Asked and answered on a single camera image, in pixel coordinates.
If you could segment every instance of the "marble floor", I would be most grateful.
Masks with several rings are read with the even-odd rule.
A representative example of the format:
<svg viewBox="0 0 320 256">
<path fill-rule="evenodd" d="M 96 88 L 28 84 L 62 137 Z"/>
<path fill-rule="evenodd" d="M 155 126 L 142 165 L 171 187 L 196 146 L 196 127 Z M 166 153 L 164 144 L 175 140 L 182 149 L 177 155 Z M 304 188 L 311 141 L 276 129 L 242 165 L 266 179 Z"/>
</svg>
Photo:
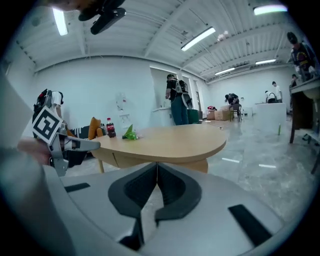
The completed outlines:
<svg viewBox="0 0 320 256">
<path fill-rule="evenodd" d="M 208 173 L 230 180 L 269 205 L 284 221 L 289 222 L 304 210 L 305 202 L 318 187 L 320 169 L 312 175 L 320 147 L 307 144 L 297 131 L 293 144 L 289 144 L 291 120 L 288 117 L 281 134 L 270 134 L 255 128 L 253 117 L 241 122 L 215 121 L 202 125 L 220 127 L 227 135 L 223 150 L 209 157 Z M 106 172 L 117 170 L 103 164 Z M 82 165 L 70 168 L 67 176 L 98 173 L 96 159 L 84 160 Z M 154 213 L 163 207 L 162 195 L 155 189 L 141 212 L 146 240 L 155 230 Z"/>
</svg>

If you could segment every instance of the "wooden chair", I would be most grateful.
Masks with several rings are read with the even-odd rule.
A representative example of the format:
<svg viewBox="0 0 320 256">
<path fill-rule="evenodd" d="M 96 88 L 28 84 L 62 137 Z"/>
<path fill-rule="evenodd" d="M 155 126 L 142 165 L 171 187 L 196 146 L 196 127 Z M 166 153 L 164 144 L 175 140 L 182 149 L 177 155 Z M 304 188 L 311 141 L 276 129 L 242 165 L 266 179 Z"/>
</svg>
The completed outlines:
<svg viewBox="0 0 320 256">
<path fill-rule="evenodd" d="M 235 119 L 235 113 L 238 114 L 238 120 L 242 120 L 242 117 L 241 117 L 241 104 L 233 104 L 230 106 L 230 122 L 231 122 L 231 117 L 232 117 L 232 120 Z"/>
</svg>

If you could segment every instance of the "qr-like marker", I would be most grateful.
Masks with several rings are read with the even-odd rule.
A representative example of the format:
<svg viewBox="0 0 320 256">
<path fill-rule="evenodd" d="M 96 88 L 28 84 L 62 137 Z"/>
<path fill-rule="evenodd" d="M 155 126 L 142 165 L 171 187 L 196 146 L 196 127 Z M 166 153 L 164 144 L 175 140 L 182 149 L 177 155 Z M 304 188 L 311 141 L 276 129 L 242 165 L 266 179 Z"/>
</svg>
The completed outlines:
<svg viewBox="0 0 320 256">
<path fill-rule="evenodd" d="M 32 123 L 32 131 L 50 145 L 62 122 L 59 116 L 45 106 Z"/>
</svg>

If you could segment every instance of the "white ceiling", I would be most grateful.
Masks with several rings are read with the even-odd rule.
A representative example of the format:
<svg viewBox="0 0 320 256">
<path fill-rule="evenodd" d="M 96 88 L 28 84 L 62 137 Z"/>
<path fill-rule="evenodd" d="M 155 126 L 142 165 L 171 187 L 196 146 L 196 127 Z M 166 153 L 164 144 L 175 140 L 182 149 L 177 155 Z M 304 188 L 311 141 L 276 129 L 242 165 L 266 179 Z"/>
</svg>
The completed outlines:
<svg viewBox="0 0 320 256">
<path fill-rule="evenodd" d="M 35 71 L 77 58 L 130 56 L 169 64 L 210 81 L 217 78 L 216 72 L 230 67 L 275 57 L 276 65 L 287 62 L 291 46 L 286 33 L 302 34 L 287 13 L 255 16 L 257 2 L 270 1 L 126 0 L 122 5 L 126 16 L 98 35 L 90 32 L 95 19 L 80 22 L 77 11 L 66 12 L 68 34 L 64 36 L 59 35 L 52 10 L 37 7 L 13 43 L 34 62 Z M 181 50 L 211 26 L 214 34 Z"/>
</svg>

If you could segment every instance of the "soda bottle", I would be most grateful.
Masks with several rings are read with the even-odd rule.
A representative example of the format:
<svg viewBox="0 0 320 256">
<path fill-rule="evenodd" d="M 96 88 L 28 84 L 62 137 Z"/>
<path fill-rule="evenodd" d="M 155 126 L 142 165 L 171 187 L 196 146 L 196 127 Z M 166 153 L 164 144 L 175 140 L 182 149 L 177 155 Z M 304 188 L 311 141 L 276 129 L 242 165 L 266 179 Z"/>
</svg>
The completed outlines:
<svg viewBox="0 0 320 256">
<path fill-rule="evenodd" d="M 106 130 L 110 138 L 116 137 L 115 125 L 113 122 L 111 122 L 111 118 L 107 118 Z"/>
</svg>

